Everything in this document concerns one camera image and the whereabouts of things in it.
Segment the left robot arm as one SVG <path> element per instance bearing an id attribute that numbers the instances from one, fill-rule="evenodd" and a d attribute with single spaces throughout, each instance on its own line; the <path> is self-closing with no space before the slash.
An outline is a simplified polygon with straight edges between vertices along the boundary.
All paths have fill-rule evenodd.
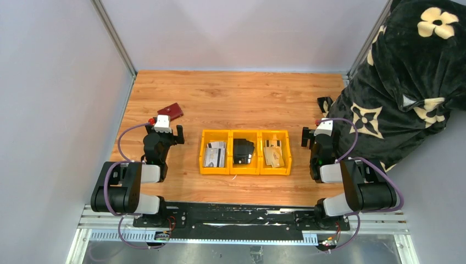
<path id="1" fill-rule="evenodd" d="M 162 196 L 145 195 L 143 183 L 161 183 L 168 172 L 167 157 L 172 146 L 184 144 L 184 129 L 162 132 L 143 124 L 148 133 L 143 138 L 144 154 L 139 161 L 107 161 L 103 164 L 91 194 L 94 212 L 108 212 L 114 216 L 137 216 L 136 227 L 174 228 L 176 218 L 167 209 Z"/>

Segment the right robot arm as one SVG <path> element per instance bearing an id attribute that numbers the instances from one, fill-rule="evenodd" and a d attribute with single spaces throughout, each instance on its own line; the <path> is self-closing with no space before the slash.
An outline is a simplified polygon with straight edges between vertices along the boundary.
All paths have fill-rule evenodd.
<path id="1" fill-rule="evenodd" d="M 347 214 L 393 209 L 398 205 L 396 189 L 387 180 L 376 159 L 338 161 L 335 153 L 338 135 L 302 129 L 303 147 L 311 150 L 309 169 L 318 184 L 341 183 L 343 193 L 319 199 L 311 219 L 323 230 L 339 223 Z"/>

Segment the red leather card holder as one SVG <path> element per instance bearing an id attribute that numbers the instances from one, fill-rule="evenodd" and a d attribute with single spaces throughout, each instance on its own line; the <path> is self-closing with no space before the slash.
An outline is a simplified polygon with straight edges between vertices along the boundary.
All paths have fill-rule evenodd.
<path id="1" fill-rule="evenodd" d="M 178 103 L 173 103 L 169 106 L 166 106 L 157 111 L 158 115 L 165 115 L 170 118 L 170 120 L 175 120 L 184 115 L 180 105 Z"/>

